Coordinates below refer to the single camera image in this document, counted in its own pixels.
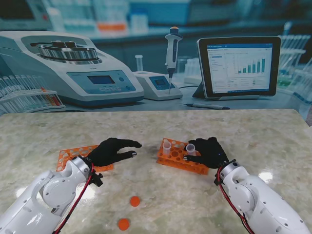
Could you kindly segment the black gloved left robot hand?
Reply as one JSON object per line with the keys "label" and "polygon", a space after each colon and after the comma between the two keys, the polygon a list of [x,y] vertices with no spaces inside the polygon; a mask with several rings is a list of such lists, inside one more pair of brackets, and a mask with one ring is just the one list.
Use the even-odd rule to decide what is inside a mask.
{"label": "black gloved left robot hand", "polygon": [[102,167],[133,158],[137,155],[136,151],[119,153],[120,149],[126,147],[141,148],[142,145],[139,142],[130,139],[109,138],[91,151],[87,158],[94,166]]}

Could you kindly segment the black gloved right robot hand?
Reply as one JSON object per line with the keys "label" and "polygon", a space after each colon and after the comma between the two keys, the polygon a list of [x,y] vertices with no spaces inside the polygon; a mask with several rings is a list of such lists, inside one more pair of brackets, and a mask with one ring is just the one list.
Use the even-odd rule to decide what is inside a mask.
{"label": "black gloved right robot hand", "polygon": [[195,150],[200,153],[200,156],[186,155],[184,160],[203,164],[211,169],[218,169],[230,162],[216,137],[197,138],[190,140],[189,144],[195,146]]}

